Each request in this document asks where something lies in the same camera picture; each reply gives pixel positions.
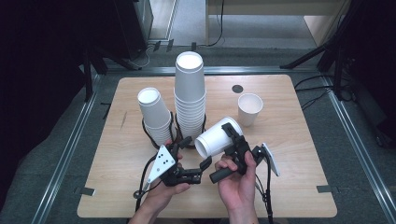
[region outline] black circle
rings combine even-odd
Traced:
[[[235,92],[235,93],[241,93],[243,90],[244,90],[244,88],[241,85],[233,86],[233,92]]]

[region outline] paper cup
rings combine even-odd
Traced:
[[[230,117],[225,117],[195,139],[195,148],[204,159],[209,156],[218,155],[225,148],[233,144],[232,139],[221,128],[225,123],[231,123],[233,128],[240,135],[243,135],[242,129],[239,127],[238,123]]]
[[[260,96],[253,93],[245,93],[238,99],[238,121],[242,126],[248,127],[262,111],[263,102]]]
[[[149,127],[159,128],[168,122],[171,115],[157,89],[147,87],[137,94],[137,99],[143,119]]]
[[[185,102],[194,102],[205,95],[204,61],[193,51],[177,56],[175,95]]]

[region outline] upright cup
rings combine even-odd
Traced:
[[[263,102],[260,96],[253,93],[245,93],[238,99],[238,121],[242,126],[248,127],[262,111]]]
[[[171,115],[157,89],[147,87],[137,94],[137,99],[143,119],[149,127],[159,128],[168,122]]]
[[[239,127],[238,123],[230,117],[225,117],[195,139],[195,148],[204,159],[209,156],[218,155],[225,148],[233,144],[233,140],[221,128],[221,126],[226,123],[231,123],[233,128],[240,135],[243,135],[242,129]]]
[[[186,51],[177,56],[175,95],[185,102],[195,102],[205,95],[204,61],[198,53]]]

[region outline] hand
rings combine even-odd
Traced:
[[[247,172],[240,175],[235,172],[218,183],[219,195],[224,202],[231,223],[259,223],[254,207],[256,185],[256,162],[249,151],[245,153]],[[215,164],[216,170],[230,168],[237,170],[232,157],[223,155]]]
[[[180,153],[177,153],[177,158],[181,160],[183,157]],[[150,191],[145,201],[143,201],[140,208],[131,218],[129,224],[153,223],[160,212],[169,204],[172,196],[190,188],[190,185],[187,183],[166,187],[165,184],[163,182],[160,183],[160,181],[160,178],[157,178],[150,184]]]

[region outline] person's right hand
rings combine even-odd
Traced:
[[[245,153],[247,172],[240,175],[234,172],[218,183],[219,195],[224,202],[230,223],[259,223],[254,207],[256,185],[256,162],[249,151]],[[221,160],[215,163],[216,170],[230,168],[237,170],[237,165],[232,158],[223,155]]]

